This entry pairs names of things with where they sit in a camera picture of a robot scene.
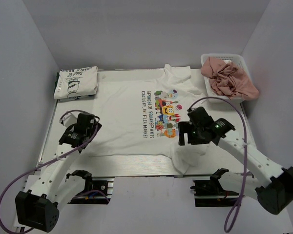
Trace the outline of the white graphic t-shirt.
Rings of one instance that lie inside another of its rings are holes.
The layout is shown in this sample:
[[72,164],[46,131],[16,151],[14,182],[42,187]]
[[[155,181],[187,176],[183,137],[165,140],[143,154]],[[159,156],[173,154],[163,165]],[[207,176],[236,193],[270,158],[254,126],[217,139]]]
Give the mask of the white graphic t-shirt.
[[102,128],[87,147],[90,157],[163,155],[185,173],[206,154],[208,145],[179,146],[179,123],[203,97],[191,82],[190,67],[164,66],[160,77],[100,84],[93,113]]

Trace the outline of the pink t-shirt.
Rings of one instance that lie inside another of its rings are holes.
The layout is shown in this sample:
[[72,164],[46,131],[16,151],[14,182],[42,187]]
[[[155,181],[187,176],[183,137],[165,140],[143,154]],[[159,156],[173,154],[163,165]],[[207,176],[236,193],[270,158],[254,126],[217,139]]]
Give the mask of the pink t-shirt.
[[209,79],[213,93],[229,99],[254,100],[259,97],[258,89],[243,68],[234,62],[208,57],[201,68],[201,74]]

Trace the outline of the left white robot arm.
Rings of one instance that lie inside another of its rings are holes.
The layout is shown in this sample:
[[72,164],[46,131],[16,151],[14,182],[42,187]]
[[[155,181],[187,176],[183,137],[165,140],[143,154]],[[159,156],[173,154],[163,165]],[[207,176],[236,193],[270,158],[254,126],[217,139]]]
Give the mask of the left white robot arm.
[[59,139],[53,159],[37,181],[15,198],[19,224],[48,233],[54,229],[60,211],[67,203],[79,194],[92,192],[90,172],[68,170],[101,129],[99,121],[99,117],[87,112],[80,112],[72,124],[61,118],[66,130]]

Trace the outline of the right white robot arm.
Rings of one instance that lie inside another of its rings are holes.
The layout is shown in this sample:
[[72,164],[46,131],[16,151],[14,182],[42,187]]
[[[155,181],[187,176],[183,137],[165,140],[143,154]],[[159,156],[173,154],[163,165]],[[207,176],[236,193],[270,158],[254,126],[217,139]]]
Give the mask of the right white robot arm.
[[247,167],[253,178],[220,168],[210,176],[211,190],[220,195],[225,191],[251,197],[269,213],[279,214],[293,201],[293,167],[284,168],[244,142],[236,128],[224,118],[213,120],[205,108],[188,109],[189,121],[179,123],[180,146],[214,143]]

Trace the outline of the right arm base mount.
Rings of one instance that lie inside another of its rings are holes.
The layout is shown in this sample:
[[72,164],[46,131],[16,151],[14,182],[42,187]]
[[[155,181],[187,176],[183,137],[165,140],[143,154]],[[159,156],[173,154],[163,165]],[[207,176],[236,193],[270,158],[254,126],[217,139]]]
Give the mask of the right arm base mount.
[[232,207],[239,193],[224,190],[218,181],[228,169],[220,168],[208,179],[198,178],[193,181],[190,191],[194,194],[195,207]]

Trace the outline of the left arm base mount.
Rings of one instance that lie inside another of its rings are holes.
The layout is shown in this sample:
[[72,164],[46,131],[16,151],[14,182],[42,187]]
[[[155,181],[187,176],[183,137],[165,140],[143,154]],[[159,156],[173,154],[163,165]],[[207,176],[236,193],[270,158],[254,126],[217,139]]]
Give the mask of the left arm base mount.
[[113,193],[114,178],[92,177],[90,173],[77,170],[68,173],[65,182],[72,176],[81,177],[85,181],[84,190],[71,199],[69,204],[107,205]]

